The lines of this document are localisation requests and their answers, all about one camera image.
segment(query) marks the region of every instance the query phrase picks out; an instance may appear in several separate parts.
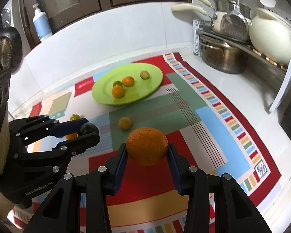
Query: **white ceramic pot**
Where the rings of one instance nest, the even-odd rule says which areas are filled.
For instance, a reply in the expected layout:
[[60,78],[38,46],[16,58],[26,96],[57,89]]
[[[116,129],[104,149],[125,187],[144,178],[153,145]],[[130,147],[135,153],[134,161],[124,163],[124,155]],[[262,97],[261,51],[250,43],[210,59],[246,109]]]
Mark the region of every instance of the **white ceramic pot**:
[[291,59],[291,24],[277,14],[255,8],[256,16],[249,26],[253,46],[261,53],[280,64],[289,64]]

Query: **frying pan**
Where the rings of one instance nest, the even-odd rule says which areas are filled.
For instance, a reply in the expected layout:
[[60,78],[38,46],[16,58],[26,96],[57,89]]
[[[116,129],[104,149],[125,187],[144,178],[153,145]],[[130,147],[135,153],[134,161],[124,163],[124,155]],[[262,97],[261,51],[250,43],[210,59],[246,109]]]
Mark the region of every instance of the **frying pan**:
[[11,67],[15,72],[23,56],[22,40],[14,27],[7,27],[0,33],[0,70]]

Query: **small orange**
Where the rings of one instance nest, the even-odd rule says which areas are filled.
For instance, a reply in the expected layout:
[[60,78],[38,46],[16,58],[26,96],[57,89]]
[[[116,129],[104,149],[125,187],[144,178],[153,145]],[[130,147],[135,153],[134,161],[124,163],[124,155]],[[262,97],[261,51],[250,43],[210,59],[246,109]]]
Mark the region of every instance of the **small orange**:
[[69,135],[65,135],[65,138],[67,140],[70,140],[70,139],[73,139],[73,138],[76,138],[76,137],[78,137],[78,133],[77,132],[76,133],[69,134]]
[[115,97],[115,98],[121,98],[124,96],[125,94],[125,90],[123,89],[123,87],[119,86],[119,85],[115,85],[113,88],[112,88],[112,91],[111,91],[112,95]]
[[79,115],[77,115],[77,114],[73,114],[71,117],[70,117],[70,121],[73,121],[73,120],[78,120],[78,119],[80,119],[81,117],[79,116]]
[[118,122],[118,127],[120,130],[129,130],[133,125],[132,120],[129,117],[121,117]]
[[124,78],[122,79],[122,83],[123,83],[123,85],[126,86],[126,87],[131,87],[131,86],[134,85],[135,80],[134,80],[134,78],[133,78],[132,76],[126,76],[126,77],[124,77]]
[[153,166],[166,155],[168,140],[163,132],[151,127],[133,130],[126,142],[126,149],[133,161],[142,166]]

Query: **stainless steel pot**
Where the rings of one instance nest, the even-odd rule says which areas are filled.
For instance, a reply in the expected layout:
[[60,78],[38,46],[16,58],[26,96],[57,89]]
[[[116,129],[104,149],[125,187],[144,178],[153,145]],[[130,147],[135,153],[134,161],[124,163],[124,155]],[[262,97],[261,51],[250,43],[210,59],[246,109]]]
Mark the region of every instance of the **stainless steel pot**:
[[[236,2],[234,0],[213,0],[216,11],[221,12],[230,12],[235,9]],[[244,15],[245,18],[250,17],[250,8],[244,4],[240,4],[241,13]]]
[[225,41],[201,35],[203,41],[203,61],[221,72],[228,74],[241,74],[247,67],[248,56],[242,50],[229,46]]

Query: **green plate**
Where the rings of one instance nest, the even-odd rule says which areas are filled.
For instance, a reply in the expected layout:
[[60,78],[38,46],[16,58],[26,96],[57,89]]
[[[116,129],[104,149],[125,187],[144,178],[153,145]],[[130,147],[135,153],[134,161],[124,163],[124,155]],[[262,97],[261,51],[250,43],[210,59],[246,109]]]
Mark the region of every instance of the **green plate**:
[[[150,78],[143,80],[140,72],[146,70]],[[126,76],[132,76],[135,84],[132,87],[124,87],[125,95],[121,98],[112,96],[113,83],[116,80],[122,81]],[[92,96],[98,103],[106,105],[122,105],[140,100],[154,92],[162,83],[163,73],[154,65],[148,63],[133,63],[123,65],[105,73],[95,82],[92,88]]]

